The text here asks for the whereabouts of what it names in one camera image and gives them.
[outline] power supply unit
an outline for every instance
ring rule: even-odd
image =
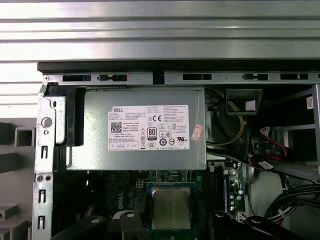
[[[70,148],[69,170],[203,170],[202,87],[87,91],[83,145]]]

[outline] red sticker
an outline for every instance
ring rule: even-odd
[[[195,140],[195,141],[198,141],[199,138],[200,138],[200,135],[201,135],[201,132],[202,132],[202,129],[204,127],[203,126],[200,126],[200,125],[195,125],[195,128],[193,130],[193,133],[192,133],[192,136],[191,136],[191,139],[192,140]]]

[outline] motherboard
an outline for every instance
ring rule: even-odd
[[[117,212],[135,210],[144,216],[153,240],[201,239],[206,227],[197,222],[201,212],[227,212],[239,222],[245,216],[241,168],[225,161],[207,170],[104,172],[106,218],[111,221]]]

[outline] power supply label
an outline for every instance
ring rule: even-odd
[[[109,151],[189,148],[188,105],[114,106],[108,113]]]

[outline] yellow wire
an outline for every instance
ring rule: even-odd
[[[222,98],[225,98],[225,95],[221,91],[219,91],[219,90],[217,90],[215,88],[210,88],[210,87],[208,87],[208,89],[216,92]],[[235,112],[239,112],[239,108],[232,101],[228,101],[228,104]],[[244,123],[243,117],[239,115],[238,118],[239,118],[239,121],[240,121],[240,129],[239,129],[238,133],[234,136],[234,138],[232,138],[229,141],[223,142],[223,143],[217,143],[217,144],[207,143],[207,144],[210,145],[210,146],[224,146],[224,145],[232,144],[235,141],[237,141],[241,137],[241,135],[242,135],[242,133],[244,132],[244,129],[245,129],[245,123]]]

